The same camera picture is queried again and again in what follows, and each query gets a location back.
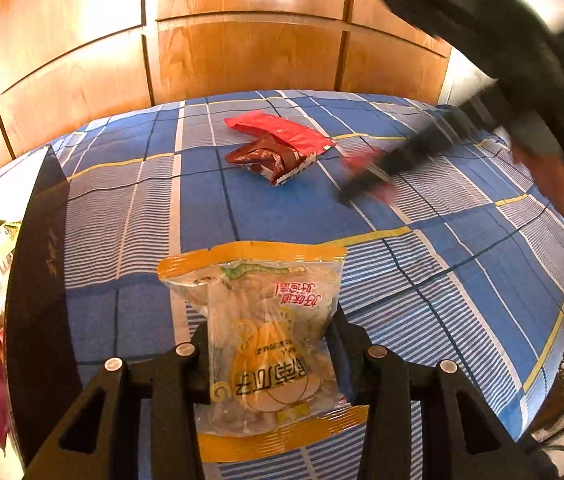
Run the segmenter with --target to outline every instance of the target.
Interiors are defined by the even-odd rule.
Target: black panel
[[[11,268],[4,366],[12,437],[27,466],[81,392],[64,288],[68,182],[50,146]]]

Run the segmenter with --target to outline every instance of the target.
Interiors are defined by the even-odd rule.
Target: blue plaid bedsheet
[[[252,137],[223,120],[255,109],[337,145],[285,186],[271,187],[224,160]],[[84,383],[110,356],[166,351],[203,320],[158,282],[165,256],[234,240],[342,240],[340,301],[348,318],[406,360],[456,361],[520,436],[564,350],[564,220],[526,168],[484,133],[395,179],[392,206],[363,198],[349,208],[334,198],[345,179],[342,156],[396,146],[438,113],[372,94],[241,92],[95,120],[57,139],[70,180],[68,315]],[[418,406],[412,411],[417,479],[421,424]],[[209,479],[354,479],[363,437],[362,425],[205,471]],[[149,478],[145,446],[141,476]]]

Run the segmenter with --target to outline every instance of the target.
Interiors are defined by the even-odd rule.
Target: candy wrapper
[[[247,436],[342,402],[321,341],[345,248],[233,242],[163,260],[159,279],[208,320],[210,406],[198,431]]]
[[[273,136],[266,136],[228,153],[225,159],[230,164],[249,168],[273,186],[279,186],[308,168],[315,162],[316,155],[301,155],[297,150],[277,142]]]
[[[238,117],[225,119],[227,126],[258,137],[226,155],[230,164],[238,164],[261,174],[273,186],[308,168],[318,155],[334,142],[322,134],[281,117],[253,110]]]
[[[288,119],[253,110],[237,117],[225,119],[226,126],[254,137],[272,135],[277,140],[297,150],[301,155],[321,155],[335,143],[321,133]]]

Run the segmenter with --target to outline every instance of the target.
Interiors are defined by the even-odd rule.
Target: metal screw
[[[175,352],[182,357],[193,355],[195,353],[195,345],[192,343],[181,343],[175,347]]]
[[[367,351],[374,359],[382,359],[383,357],[386,357],[386,354],[389,352],[382,345],[373,345]]]
[[[453,361],[449,361],[448,359],[445,359],[440,363],[440,368],[447,374],[454,374],[457,371],[457,365]]]
[[[104,363],[104,368],[106,368],[109,372],[116,372],[123,364],[124,362],[119,357],[111,357]]]

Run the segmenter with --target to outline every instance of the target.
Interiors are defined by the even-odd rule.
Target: clear plastic bag
[[[167,258],[159,279],[208,320],[211,399],[198,431],[276,430],[342,401],[322,341],[345,248],[233,242]]]

